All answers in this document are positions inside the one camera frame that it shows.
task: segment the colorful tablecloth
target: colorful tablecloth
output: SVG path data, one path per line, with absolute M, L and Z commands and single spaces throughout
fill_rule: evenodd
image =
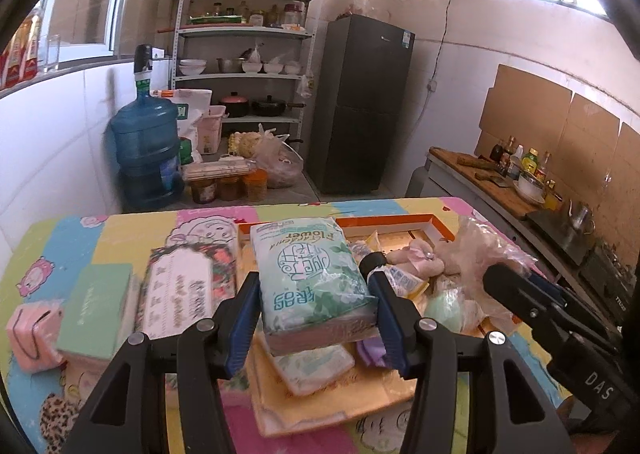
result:
M 188 241 L 189 236 L 212 237 L 224 232 L 219 217 L 254 223 L 290 217 L 348 217 L 364 215 L 434 214 L 452 233 L 458 231 L 458 215 L 481 217 L 458 198 L 374 199 L 303 205 L 224 207 L 177 212 L 112 215 L 110 217 L 64 217 L 33 225 L 8 264 L 0 283 L 0 319 L 5 323 L 15 307 L 24 302 L 66 300 L 82 268 L 89 264 L 130 263 L 133 273 L 144 277 L 150 250 Z M 550 398 L 558 404 L 558 386 L 548 377 L 541 361 L 545 354 L 532 344 L 527 332 L 514 344 L 533 368 Z M 55 369 L 24 373 L 12 361 L 4 332 L 0 333 L 0 371 L 16 414 L 38 452 L 46 442 L 40 434 L 39 413 L 50 394 L 62 394 L 65 371 Z M 468 386 L 458 382 L 458 412 L 468 413 Z M 232 437 L 239 454 L 364 454 L 396 452 L 404 436 L 410 403 L 401 404 L 354 423 L 279 439 L 258 434 L 252 410 L 243 405 L 226 407 Z M 168 429 L 173 453 L 182 453 L 177 410 L 168 409 Z M 455 452 L 465 451 L 465 420 L 456 431 Z

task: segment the notebook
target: notebook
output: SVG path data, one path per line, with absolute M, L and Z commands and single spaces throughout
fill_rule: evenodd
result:
M 65 305 L 57 347 L 65 357 L 109 361 L 133 331 L 138 293 L 130 264 L 90 264 Z

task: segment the purple object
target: purple object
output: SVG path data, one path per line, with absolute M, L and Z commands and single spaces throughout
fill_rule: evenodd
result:
M 356 349 L 362 361 L 367 364 L 367 367 L 373 365 L 379 368 L 391 368 L 385 361 L 385 344 L 383 344 L 380 337 L 361 340 L 356 343 Z

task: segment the green and white tissue package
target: green and white tissue package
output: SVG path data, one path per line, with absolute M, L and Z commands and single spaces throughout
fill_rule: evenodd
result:
M 333 219 L 287 219 L 251 228 L 262 322 L 273 355 L 354 342 L 375 333 L 369 294 Z

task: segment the metal kettle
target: metal kettle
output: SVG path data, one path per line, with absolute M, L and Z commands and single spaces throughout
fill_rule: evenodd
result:
M 587 203 L 578 201 L 575 206 L 571 199 L 565 201 L 562 212 L 569 220 L 569 224 L 575 231 L 589 235 L 596 230 L 593 220 L 593 211 Z

